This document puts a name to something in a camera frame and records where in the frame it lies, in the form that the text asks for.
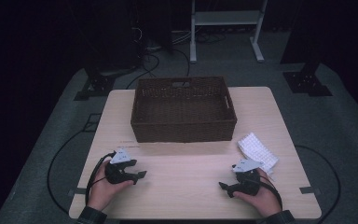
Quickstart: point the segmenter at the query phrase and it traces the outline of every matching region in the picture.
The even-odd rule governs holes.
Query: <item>handheld controller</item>
[[[124,169],[134,166],[137,160],[124,161],[121,163],[107,163],[105,167],[106,179],[111,184],[118,184],[126,180],[132,180],[135,185],[138,179],[144,178],[146,171],[138,172],[138,174],[126,173]]]
[[[225,183],[219,182],[219,185],[222,189],[227,191],[227,194],[230,198],[234,197],[234,191],[239,191],[245,194],[255,196],[260,189],[260,174],[256,169],[236,173],[238,184],[227,185]]]

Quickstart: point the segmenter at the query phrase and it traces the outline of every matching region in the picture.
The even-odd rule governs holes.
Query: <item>wooden table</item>
[[[310,182],[298,158],[272,92],[267,87],[229,88],[238,118],[231,141],[204,143],[137,143],[131,128],[134,90],[111,91],[92,142],[78,188],[84,189],[98,160],[125,147],[138,162],[126,172],[147,171],[146,177],[124,190],[104,210],[116,219],[254,219],[255,209],[229,198],[218,184],[237,183],[231,165],[243,155],[237,142],[254,133],[280,158],[273,184],[283,209],[295,218],[318,218],[321,209],[313,193],[300,188]],[[69,214],[77,218],[85,203],[76,194]]]

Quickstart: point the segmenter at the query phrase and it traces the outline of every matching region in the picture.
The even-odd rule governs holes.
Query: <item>metal stand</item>
[[[78,91],[74,101],[86,101],[89,97],[107,96],[113,89],[115,80],[118,77],[127,75],[136,70],[136,66],[129,69],[107,68],[106,71],[100,71],[95,65],[85,67],[89,77],[83,86],[82,91]]]
[[[74,101],[86,101],[89,97],[107,96],[113,89],[116,77],[102,76],[95,68],[85,68],[88,79],[82,91],[78,91]]]
[[[258,47],[257,41],[260,35],[261,26],[264,20],[268,0],[263,0],[260,10],[247,11],[208,11],[196,12],[196,1],[192,1],[191,7],[191,41],[190,41],[190,62],[197,61],[196,52],[196,25],[240,25],[255,24],[255,36],[251,37],[252,48],[259,63],[264,62],[264,57]]]
[[[293,93],[307,93],[309,96],[332,96],[330,90],[322,85],[315,76],[319,63],[319,57],[314,54],[300,72],[283,73]]]

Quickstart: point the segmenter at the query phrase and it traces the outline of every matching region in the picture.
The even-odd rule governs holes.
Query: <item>sleeve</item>
[[[103,224],[105,220],[105,213],[86,206],[77,219],[76,224]]]
[[[282,211],[280,213],[274,214],[267,217],[267,224],[295,224],[295,218],[289,210]]]

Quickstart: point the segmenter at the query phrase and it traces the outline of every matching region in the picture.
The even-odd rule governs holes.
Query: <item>basket handle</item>
[[[183,88],[183,87],[190,87],[190,81],[189,78],[175,78],[172,79],[172,88]]]

